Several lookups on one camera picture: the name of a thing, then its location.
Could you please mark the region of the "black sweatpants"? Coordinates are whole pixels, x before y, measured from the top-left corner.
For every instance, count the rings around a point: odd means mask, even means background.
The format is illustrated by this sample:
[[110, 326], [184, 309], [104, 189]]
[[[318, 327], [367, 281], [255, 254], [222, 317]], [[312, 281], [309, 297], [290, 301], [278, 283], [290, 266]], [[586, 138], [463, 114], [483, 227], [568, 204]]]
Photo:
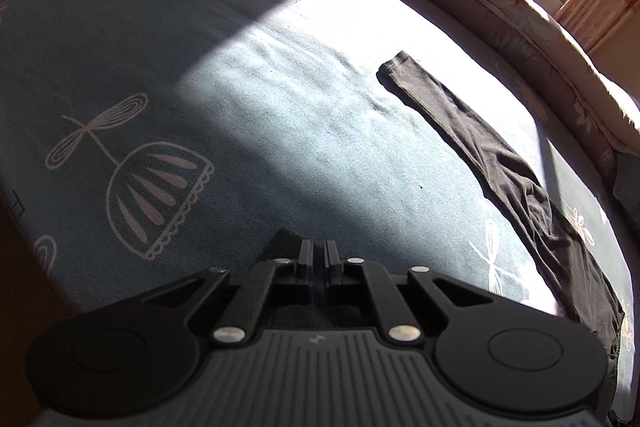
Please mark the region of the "black sweatpants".
[[585, 325], [620, 352], [620, 299], [535, 171], [407, 54], [361, 78], [339, 60], [270, 69], [282, 213], [265, 258], [336, 239], [394, 272], [429, 265]]

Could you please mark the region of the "grey patterned bed sheet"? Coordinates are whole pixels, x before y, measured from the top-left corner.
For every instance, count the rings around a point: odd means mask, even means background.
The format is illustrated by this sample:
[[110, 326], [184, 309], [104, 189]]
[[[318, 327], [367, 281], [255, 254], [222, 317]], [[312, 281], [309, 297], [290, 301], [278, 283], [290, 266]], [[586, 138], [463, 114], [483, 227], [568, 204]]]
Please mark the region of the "grey patterned bed sheet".
[[378, 80], [399, 52], [509, 143], [598, 260], [629, 415], [634, 241], [551, 108], [426, 0], [1, 0], [4, 205], [78, 310], [248, 265], [288, 229], [553, 311], [472, 170]]

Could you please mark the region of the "green grey pillow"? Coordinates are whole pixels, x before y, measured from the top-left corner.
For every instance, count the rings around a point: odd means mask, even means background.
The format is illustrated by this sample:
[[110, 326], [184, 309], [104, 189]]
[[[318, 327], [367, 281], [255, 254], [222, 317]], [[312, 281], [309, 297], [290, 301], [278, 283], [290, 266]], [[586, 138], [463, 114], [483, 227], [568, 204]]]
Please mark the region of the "green grey pillow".
[[640, 205], [640, 162], [634, 155], [616, 154], [616, 177], [613, 194], [623, 205], [628, 215], [639, 220]]

